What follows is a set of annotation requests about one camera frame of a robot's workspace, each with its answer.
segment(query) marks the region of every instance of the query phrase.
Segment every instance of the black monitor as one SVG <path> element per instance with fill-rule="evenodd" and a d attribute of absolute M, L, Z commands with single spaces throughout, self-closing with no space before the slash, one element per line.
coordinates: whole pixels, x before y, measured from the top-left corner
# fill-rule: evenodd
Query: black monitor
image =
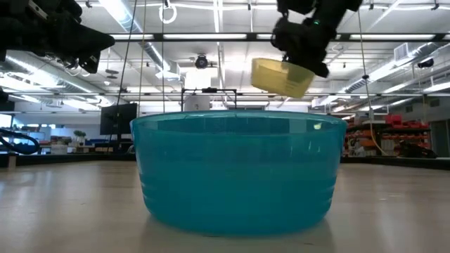
<path fill-rule="evenodd" d="M 130 134 L 130 121 L 136 119 L 138 105 L 114 105 L 101 108 L 100 135 Z"/>

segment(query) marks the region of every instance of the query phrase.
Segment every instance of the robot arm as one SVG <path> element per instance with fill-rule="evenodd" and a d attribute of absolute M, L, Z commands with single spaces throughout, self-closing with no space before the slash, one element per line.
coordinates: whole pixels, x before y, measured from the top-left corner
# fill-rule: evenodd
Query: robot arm
<path fill-rule="evenodd" d="M 81 25 L 81 15 L 75 0 L 0 0 L 0 60 L 7 50 L 31 51 L 97 73 L 100 52 L 115 40 Z"/>
<path fill-rule="evenodd" d="M 357 11 L 362 0 L 278 0 L 278 12 L 283 17 L 273 30 L 271 43 L 284 51 L 284 61 L 311 70 L 320 77 L 327 77 L 328 68 L 323 60 L 326 48 L 336 37 L 347 10 Z M 308 14 L 302 24 L 288 21 L 288 11 Z"/>

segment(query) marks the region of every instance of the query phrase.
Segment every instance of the yellow cup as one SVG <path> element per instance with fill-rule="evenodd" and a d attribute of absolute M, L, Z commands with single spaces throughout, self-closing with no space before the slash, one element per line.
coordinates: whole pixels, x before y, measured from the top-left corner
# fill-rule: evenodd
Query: yellow cup
<path fill-rule="evenodd" d="M 292 98 L 301 98 L 315 74 L 292 63 L 264 58 L 252 62 L 252 85 L 258 89 Z"/>

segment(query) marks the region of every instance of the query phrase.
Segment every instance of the table surface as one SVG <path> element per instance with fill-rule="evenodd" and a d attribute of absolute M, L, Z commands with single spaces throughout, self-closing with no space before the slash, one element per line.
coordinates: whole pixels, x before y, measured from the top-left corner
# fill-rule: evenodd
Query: table surface
<path fill-rule="evenodd" d="M 450 172 L 344 164 L 315 228 L 218 238 L 152 219 L 135 162 L 19 167 L 0 172 L 0 245 L 6 253 L 448 252 Z"/>

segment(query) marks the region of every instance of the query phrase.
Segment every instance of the teal bowl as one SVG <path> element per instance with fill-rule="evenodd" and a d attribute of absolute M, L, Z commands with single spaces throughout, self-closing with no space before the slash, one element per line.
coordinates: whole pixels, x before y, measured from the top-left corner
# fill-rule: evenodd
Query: teal bowl
<path fill-rule="evenodd" d="M 276 235 L 330 209 L 345 129 L 298 112 L 200 111 L 131 122 L 144 202 L 208 235 Z"/>

